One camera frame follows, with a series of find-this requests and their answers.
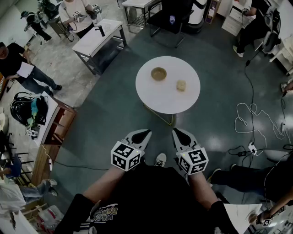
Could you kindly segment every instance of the white shirt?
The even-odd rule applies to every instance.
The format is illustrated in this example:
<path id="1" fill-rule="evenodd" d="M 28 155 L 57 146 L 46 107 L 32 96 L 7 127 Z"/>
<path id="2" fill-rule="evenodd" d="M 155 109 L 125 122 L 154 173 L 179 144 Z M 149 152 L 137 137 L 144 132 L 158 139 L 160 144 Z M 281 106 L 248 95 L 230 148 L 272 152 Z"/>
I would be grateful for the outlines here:
<path id="1" fill-rule="evenodd" d="M 16 184 L 0 184 L 0 217 L 8 217 L 26 204 L 22 192 Z"/>
<path id="2" fill-rule="evenodd" d="M 74 32 L 81 32 L 92 24 L 91 17 L 87 14 L 85 7 L 89 5 L 87 0 L 74 0 L 73 2 L 66 2 L 66 10 L 64 10 L 62 4 L 59 6 L 59 15 L 62 22 L 65 22 L 73 17 L 74 12 L 80 11 L 83 16 L 87 16 L 82 22 L 72 22 L 70 26 Z"/>

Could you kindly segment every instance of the round white table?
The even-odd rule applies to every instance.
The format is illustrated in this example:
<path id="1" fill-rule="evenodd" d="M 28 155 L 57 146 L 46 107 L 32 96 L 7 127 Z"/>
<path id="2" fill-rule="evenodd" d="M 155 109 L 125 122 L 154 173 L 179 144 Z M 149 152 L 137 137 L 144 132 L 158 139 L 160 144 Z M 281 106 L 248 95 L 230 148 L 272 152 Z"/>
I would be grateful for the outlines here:
<path id="1" fill-rule="evenodd" d="M 155 81 L 151 77 L 151 71 L 156 67 L 166 70 L 167 76 L 164 80 Z M 186 81 L 185 91 L 177 90 L 178 80 Z M 200 90 L 201 84 L 196 71 L 187 62 L 175 57 L 154 58 L 145 63 L 136 76 L 136 91 L 144 105 L 153 113 L 172 114 L 172 119 L 174 114 L 186 111 L 196 102 Z"/>

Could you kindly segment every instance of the wooden bowl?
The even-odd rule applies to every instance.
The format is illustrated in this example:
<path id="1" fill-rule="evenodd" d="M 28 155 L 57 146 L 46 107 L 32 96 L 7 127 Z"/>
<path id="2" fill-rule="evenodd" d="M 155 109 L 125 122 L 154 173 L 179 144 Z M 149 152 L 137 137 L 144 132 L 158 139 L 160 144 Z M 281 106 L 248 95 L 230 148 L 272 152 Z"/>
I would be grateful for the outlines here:
<path id="1" fill-rule="evenodd" d="M 163 79 L 166 78 L 167 76 L 167 72 L 164 68 L 154 68 L 152 71 L 151 71 L 151 76 L 154 80 L 156 81 L 162 81 Z"/>

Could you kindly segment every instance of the black cap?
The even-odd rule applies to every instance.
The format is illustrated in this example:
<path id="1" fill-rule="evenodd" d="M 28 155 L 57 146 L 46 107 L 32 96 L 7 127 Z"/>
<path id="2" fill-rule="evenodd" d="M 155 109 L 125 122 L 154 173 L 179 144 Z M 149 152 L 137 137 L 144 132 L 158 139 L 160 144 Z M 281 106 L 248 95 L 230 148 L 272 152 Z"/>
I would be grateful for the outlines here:
<path id="1" fill-rule="evenodd" d="M 22 19 L 23 17 L 26 17 L 27 15 L 28 15 L 28 11 L 23 11 L 22 16 L 20 18 Z"/>

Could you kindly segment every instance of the black pants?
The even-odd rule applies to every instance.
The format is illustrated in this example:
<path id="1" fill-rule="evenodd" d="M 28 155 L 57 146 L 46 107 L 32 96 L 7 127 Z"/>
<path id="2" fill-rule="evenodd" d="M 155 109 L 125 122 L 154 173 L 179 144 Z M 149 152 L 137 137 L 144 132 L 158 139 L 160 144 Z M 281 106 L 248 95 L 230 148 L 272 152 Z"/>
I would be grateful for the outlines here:
<path id="1" fill-rule="evenodd" d="M 94 27 L 94 24 L 92 23 L 89 27 L 87 27 L 86 29 L 80 32 L 77 32 L 76 34 L 78 35 L 79 38 L 83 38 L 83 36 L 86 35 L 93 27 Z"/>
<path id="2" fill-rule="evenodd" d="M 269 27 L 262 19 L 253 20 L 241 33 L 237 53 L 243 53 L 245 51 L 244 47 L 254 40 L 264 38 L 269 30 Z"/>
<path id="3" fill-rule="evenodd" d="M 40 24 L 32 24 L 32 29 L 37 32 L 38 35 L 40 35 L 44 40 L 48 41 L 52 37 L 49 34 L 46 34 L 44 30 L 42 29 Z"/>
<path id="4" fill-rule="evenodd" d="M 230 171 L 217 171 L 211 183 L 217 185 L 227 185 L 240 192 L 255 192 L 264 195 L 264 181 L 268 173 L 268 168 L 264 170 L 252 169 L 242 166 L 234 166 Z"/>

